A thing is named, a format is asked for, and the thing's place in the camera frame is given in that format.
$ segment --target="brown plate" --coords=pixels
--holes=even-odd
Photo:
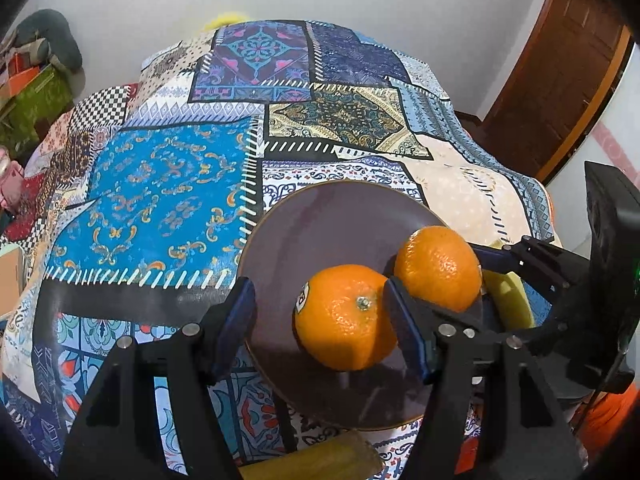
[[[393,428],[424,414],[430,389],[406,369],[398,347],[371,368],[336,372],[299,347],[292,313],[319,270],[361,264],[383,272],[409,235],[427,225],[443,222],[413,198],[337,180],[290,194],[254,229],[238,268],[254,282],[258,306],[247,346],[263,377],[300,413],[360,430]]]

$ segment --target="door frame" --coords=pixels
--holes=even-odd
[[[540,14],[538,15],[538,19],[536,20],[536,24],[534,25],[531,34],[529,35],[529,39],[522,49],[522,53],[520,54],[516,65],[513,67],[509,78],[502,87],[502,90],[494,101],[494,104],[489,110],[489,113],[484,118],[482,126],[489,127],[491,125],[492,121],[495,119],[496,115],[500,112],[502,106],[507,101],[507,98],[513,92],[514,86],[518,77],[520,76],[520,73],[524,70],[524,67],[529,60],[533,48],[536,46],[538,40],[540,39],[540,32],[542,31],[542,27],[546,22],[552,3],[553,0],[545,0],[542,4]],[[591,121],[595,117],[598,110],[601,109],[603,102],[607,98],[609,90],[612,88],[614,81],[616,80],[616,75],[618,74],[622,62],[625,59],[625,53],[631,40],[631,33],[629,32],[627,26],[624,25],[622,28],[622,33],[620,34],[620,39],[618,40],[618,44],[616,45],[614,55],[611,58],[609,67],[607,68],[604,78],[600,82],[596,93],[591,99],[589,105],[586,107],[585,111],[578,119],[577,123],[575,123],[569,134],[565,137],[562,144],[554,152],[551,158],[549,158],[545,165],[540,168],[540,170],[538,170],[538,172],[536,173],[537,180],[543,181],[547,177],[549,177],[550,174],[554,173],[556,167],[558,167],[558,165],[562,163],[562,160],[572,150],[574,145],[580,140],[580,137],[584,134],[585,129],[591,124]]]

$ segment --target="orange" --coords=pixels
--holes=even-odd
[[[304,286],[294,322],[300,344],[334,370],[362,370],[396,346],[382,306],[386,277],[360,265],[321,270]]]
[[[394,274],[412,296],[456,312],[480,293],[482,274],[471,246],[444,226],[416,231],[398,251]]]

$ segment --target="bed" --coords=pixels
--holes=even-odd
[[[0,238],[20,245],[29,276],[4,321],[0,397],[34,455],[57,472],[117,338],[166,338],[197,320],[193,292],[226,296],[266,211],[344,178],[404,192],[469,242],[554,234],[545,189],[473,142],[426,63],[330,23],[204,32],[60,117],[26,167],[28,206]],[[287,407],[245,349],[209,393],[238,464],[340,431]],[[156,403],[167,465],[185,473],[160,379]],[[419,426],[366,433],[385,463],[375,478],[399,475]],[[473,406],[465,434],[479,434]]]

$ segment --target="silver bolt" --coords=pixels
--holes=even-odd
[[[449,323],[443,323],[438,327],[438,332],[440,332],[444,337],[452,337],[456,335],[456,327]]]
[[[507,338],[507,345],[509,346],[509,348],[513,348],[514,350],[519,350],[520,348],[522,348],[522,341],[519,337],[510,335]]]
[[[200,331],[200,325],[197,323],[187,323],[182,327],[182,333],[187,337],[193,337]]]
[[[131,345],[133,345],[133,338],[130,335],[124,335],[122,337],[119,337],[118,340],[116,341],[116,345],[118,346],[118,348],[122,348],[123,350],[126,350]]]

